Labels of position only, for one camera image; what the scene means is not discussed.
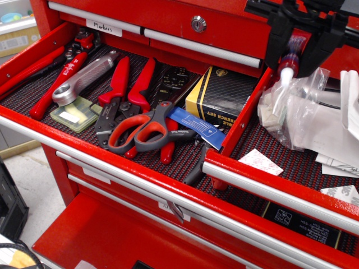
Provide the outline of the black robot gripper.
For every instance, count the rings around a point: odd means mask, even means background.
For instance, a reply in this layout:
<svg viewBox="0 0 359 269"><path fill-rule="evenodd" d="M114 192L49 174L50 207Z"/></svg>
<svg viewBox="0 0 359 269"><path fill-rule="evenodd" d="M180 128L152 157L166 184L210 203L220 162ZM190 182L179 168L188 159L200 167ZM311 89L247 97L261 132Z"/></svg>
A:
<svg viewBox="0 0 359 269"><path fill-rule="evenodd" d="M358 30L347 26L350 16L358 18L358 1L247 1L245 11L268 19L265 63L271 69L277 69L294 29L309 38L297 78L309 77L337 47L358 48Z"/></svg>

